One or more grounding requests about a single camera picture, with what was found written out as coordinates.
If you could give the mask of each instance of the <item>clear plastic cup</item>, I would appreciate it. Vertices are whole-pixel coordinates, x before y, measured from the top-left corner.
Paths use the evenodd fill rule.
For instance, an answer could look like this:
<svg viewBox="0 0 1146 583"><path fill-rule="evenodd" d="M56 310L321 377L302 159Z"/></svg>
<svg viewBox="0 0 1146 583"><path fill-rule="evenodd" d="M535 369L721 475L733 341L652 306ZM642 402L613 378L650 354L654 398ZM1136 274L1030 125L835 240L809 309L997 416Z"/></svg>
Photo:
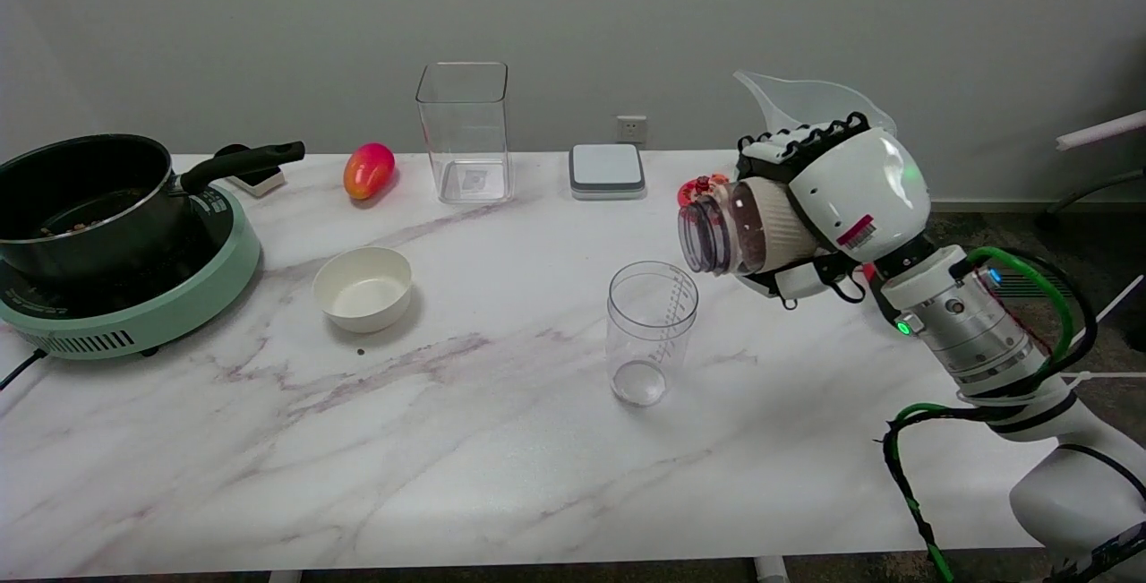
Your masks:
<svg viewBox="0 0 1146 583"><path fill-rule="evenodd" d="M697 284L660 261L626 265L609 284L605 363L618 400L651 407L680 371L697 318Z"/></svg>
<svg viewBox="0 0 1146 583"><path fill-rule="evenodd" d="M507 78L508 68L496 62L439 62L422 71L418 115L442 203L511 198Z"/></svg>

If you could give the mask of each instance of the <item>black cable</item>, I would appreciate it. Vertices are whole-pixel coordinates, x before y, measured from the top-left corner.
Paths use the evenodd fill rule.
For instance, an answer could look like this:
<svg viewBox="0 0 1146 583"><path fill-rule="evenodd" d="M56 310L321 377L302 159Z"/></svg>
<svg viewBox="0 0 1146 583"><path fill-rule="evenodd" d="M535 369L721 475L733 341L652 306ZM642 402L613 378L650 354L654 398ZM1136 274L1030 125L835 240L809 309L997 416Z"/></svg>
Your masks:
<svg viewBox="0 0 1146 583"><path fill-rule="evenodd" d="M1046 583L1085 583L1146 550L1146 522L1131 527L1094 547L1090 557L1068 562L1044 578Z"/></svg>
<svg viewBox="0 0 1146 583"><path fill-rule="evenodd" d="M953 576L947 566L942 550L935 543L935 534L932 530L931 523L924 519L923 511L919 509L919 502L916 501L915 493L911 489L911 483L908 482L908 476L903 473L903 464L900 462L898 449L900 432L909 427L909 425L917 425L923 423L923 420L955 419L982 420L982 423L987 423L987 420L998 420L1012 415L1014 415L1014 409L1012 408L950 409L944 407L936 410L912 412L905 418L887 423L889 428L887 433L884 433L882 440L884 464L887 465L888 472L892 473L892 480L895 481L896 487L900 488L900 493L908 503L908 510L916 522L916 531L919 533L919 537L924 539L927 546L927 558L935 566L940 576L948 583L953 581Z"/></svg>
<svg viewBox="0 0 1146 583"><path fill-rule="evenodd" d="M19 373L22 373L22 371L24 371L24 368L31 367L33 363L38 362L38 360L47 357L47 355L48 354L45 350L40 350L39 347L37 347L37 349L34 352L32 352L32 356L31 357L29 357L28 360L24 360L24 363L21 363L21 365L17 365L15 371L11 371L10 373L8 373L8 376L6 376L6 378L3 378L3 381L0 381L0 391L3 391L3 388L7 388L8 384L11 384L13 379L18 378Z"/></svg>
<svg viewBox="0 0 1146 583"><path fill-rule="evenodd" d="M1018 257L1029 263L1038 265L1041 269L1051 273L1052 276L1057 277L1057 279L1062 282L1063 285L1067 285L1067 289L1074 294L1075 301L1078 304L1078 310L1082 314L1083 338L1073 350L1068 352L1066 357L1060 360L1050 360L1046 368L1043 368L1043 370L1036 371L1034 375L1025 376L1025 378L1006 384L1006 386L991 388L991 391L980 392L980 394L975 395L983 396L983 399L990 399L990 396L1030 395L1031 392L1037 391L1041 384L1046 381L1049 378L1060 373L1060 371L1066 370L1066 368L1073 367L1074 363L1078 362L1078 360L1085 357L1088 352L1093 349L1094 342L1098 339L1098 318L1096 317L1094 308L1089 298L1086 298L1086 294L1082 293L1082 290L1078 290L1078 285L1074 279L1072 279L1069 274L1062 271L1059 266L1051 263L1051 261L1045 260L1045 258L1034 255L1034 253L1023 252L1023 250L1014 247L999 249L1002 249L1003 252L1010 253L1012 257ZM975 265L982 265L983 261L987 261L987 258L983 258L982 261L978 261Z"/></svg>
<svg viewBox="0 0 1146 583"><path fill-rule="evenodd" d="M1066 370L1066 368L1073 367L1074 363L1077 363L1078 360L1083 359L1084 355L1088 354L1092 347L1094 347L1094 342L1098 339L1098 318L1094 314L1094 307L1091 305L1091 301L1086 298L1086 294L1082 292L1082 290L1078 290L1078 285L1074 282L1074 279L1072 279L1069 274L1065 273L1063 269L1059 268L1059 266L1045 260L1045 258L1036 257L1034 253L1023 252L1023 250L1020 249L1002 249L1003 252L1010 253L1012 257L1022 258L1023 261L1030 261L1030 263L1038 265L1039 268L1046 269L1047 273L1051 273L1052 276L1057 277L1057 279L1062 282L1063 285L1067 285L1067 289L1074 294L1075 301L1078 302L1078 310L1082 313L1083 318L1084 332L1082 341L1080 341L1078 346L1074 347L1074 349L1069 352L1066 357L1058 360L1058 362L1052 362L1046 376L1059 373L1060 371Z"/></svg>

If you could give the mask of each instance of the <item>white bowl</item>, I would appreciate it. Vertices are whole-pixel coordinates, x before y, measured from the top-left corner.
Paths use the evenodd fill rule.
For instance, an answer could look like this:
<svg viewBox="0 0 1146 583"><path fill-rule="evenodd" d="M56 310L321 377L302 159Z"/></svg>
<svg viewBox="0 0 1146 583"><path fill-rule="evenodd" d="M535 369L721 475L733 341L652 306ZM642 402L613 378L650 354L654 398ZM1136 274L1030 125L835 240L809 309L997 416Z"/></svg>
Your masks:
<svg viewBox="0 0 1146 583"><path fill-rule="evenodd" d="M342 252L319 269L311 285L314 300L343 330L380 331L410 305L410 263L385 247Z"/></svg>

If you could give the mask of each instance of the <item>mint green induction cooker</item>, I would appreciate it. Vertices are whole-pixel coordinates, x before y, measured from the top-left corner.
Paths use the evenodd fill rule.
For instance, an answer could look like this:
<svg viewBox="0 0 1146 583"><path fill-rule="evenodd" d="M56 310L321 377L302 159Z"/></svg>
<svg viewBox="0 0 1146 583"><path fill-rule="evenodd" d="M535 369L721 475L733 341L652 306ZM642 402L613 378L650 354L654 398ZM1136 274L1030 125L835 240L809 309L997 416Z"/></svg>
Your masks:
<svg viewBox="0 0 1146 583"><path fill-rule="evenodd" d="M235 196L191 196L195 219L154 268L101 285L37 285L0 261L0 318L53 357L150 355L237 299L261 247Z"/></svg>

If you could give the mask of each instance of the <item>red mango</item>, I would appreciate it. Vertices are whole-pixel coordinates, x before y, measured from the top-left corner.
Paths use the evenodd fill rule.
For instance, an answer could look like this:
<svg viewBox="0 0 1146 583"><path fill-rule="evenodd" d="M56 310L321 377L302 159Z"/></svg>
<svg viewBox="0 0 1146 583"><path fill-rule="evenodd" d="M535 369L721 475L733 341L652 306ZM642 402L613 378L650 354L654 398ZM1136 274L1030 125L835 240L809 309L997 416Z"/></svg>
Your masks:
<svg viewBox="0 0 1146 583"><path fill-rule="evenodd" d="M368 199L386 186L394 174L394 155L377 142L355 150L343 171L343 188L353 199Z"/></svg>

